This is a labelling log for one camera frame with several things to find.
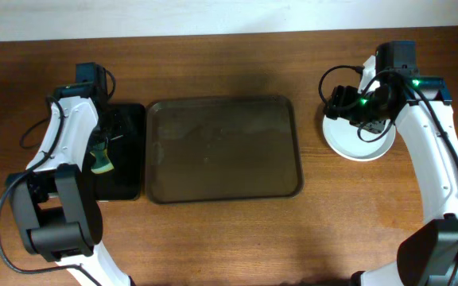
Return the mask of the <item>white plate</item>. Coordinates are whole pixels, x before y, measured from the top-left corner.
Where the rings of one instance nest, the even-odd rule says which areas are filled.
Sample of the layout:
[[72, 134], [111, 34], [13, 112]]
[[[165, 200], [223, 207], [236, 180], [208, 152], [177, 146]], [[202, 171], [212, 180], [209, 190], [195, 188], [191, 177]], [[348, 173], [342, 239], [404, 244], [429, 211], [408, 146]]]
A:
[[390, 130], [379, 140], [370, 142], [378, 137], [378, 134], [361, 130], [361, 138], [358, 137], [358, 128], [343, 118], [336, 120], [323, 117], [322, 131], [324, 139], [340, 156], [360, 162], [377, 160], [392, 147], [396, 137], [396, 127], [392, 125]]

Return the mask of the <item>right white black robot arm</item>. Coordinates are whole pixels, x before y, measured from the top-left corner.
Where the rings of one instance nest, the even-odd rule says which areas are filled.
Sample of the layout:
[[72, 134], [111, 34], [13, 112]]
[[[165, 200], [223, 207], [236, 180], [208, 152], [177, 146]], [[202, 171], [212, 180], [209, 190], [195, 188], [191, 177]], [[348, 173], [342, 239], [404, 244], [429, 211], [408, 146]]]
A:
[[458, 285], [458, 138], [440, 79], [384, 83], [373, 91], [335, 87], [324, 108], [324, 135], [336, 151], [362, 146], [330, 123], [359, 129], [386, 121], [406, 143], [421, 192], [424, 225], [398, 247], [394, 262], [352, 275], [352, 285]]

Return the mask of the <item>green yellow scrub sponge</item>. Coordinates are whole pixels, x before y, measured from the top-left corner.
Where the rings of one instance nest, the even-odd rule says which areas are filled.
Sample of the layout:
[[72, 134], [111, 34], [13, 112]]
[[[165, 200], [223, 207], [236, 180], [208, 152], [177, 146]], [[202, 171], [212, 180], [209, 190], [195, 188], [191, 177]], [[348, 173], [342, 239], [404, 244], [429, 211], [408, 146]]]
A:
[[91, 171], [94, 174], [99, 175], [114, 169], [114, 165], [108, 156], [107, 149], [93, 149], [90, 151], [90, 154], [95, 159], [95, 163], [91, 166]]

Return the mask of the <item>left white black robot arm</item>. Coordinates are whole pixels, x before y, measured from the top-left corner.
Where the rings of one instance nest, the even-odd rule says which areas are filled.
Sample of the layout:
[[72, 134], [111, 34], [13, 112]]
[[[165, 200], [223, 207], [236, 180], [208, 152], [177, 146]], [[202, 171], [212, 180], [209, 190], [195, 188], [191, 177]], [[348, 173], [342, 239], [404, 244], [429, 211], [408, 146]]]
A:
[[82, 285], [132, 285], [102, 242], [103, 219], [83, 160], [99, 116], [91, 99], [47, 99], [51, 118], [38, 153], [2, 196], [25, 249]]

